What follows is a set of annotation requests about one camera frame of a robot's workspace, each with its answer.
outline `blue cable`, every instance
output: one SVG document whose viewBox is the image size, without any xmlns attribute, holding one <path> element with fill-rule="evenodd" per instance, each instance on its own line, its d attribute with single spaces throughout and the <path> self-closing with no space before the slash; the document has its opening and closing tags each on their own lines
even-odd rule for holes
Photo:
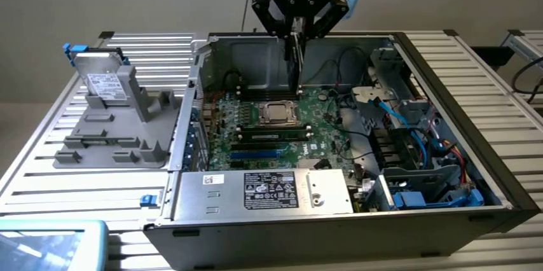
<svg viewBox="0 0 543 271">
<path fill-rule="evenodd" d="M 398 115 L 382 102 L 378 103 L 378 106 L 384 109 L 384 111 L 386 111 L 386 113 L 389 115 L 392 115 L 393 117 L 396 117 L 400 120 L 400 122 L 405 125 L 406 128 L 409 127 L 409 124 L 406 123 L 405 117 Z M 420 137 L 416 135 L 414 131 L 410 131 L 410 136 L 414 139 L 416 144 L 418 144 L 418 146 L 420 146 L 420 151 L 422 152 L 422 165 L 425 166 L 426 162 L 428 162 L 428 156 L 425 154 L 422 141 L 420 140 Z"/>
</svg>

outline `warning label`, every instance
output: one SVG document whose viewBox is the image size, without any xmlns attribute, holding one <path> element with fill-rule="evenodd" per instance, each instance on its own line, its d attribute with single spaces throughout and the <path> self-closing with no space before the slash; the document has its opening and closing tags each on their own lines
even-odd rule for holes
<svg viewBox="0 0 543 271">
<path fill-rule="evenodd" d="M 88 81 L 94 88 L 96 94 L 105 101 L 125 101 L 122 86 L 116 74 L 86 74 Z"/>
<path fill-rule="evenodd" d="M 246 209 L 292 209 L 297 207 L 294 172 L 253 172 L 244 181 Z"/>
</svg>

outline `side panel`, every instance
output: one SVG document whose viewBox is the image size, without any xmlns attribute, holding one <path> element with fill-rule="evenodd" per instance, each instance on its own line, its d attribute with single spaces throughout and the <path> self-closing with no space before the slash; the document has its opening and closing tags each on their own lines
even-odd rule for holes
<svg viewBox="0 0 543 271">
<path fill-rule="evenodd" d="M 145 235 L 174 270 L 270 267 L 446 256 L 512 213 L 154 228 Z"/>
</svg>

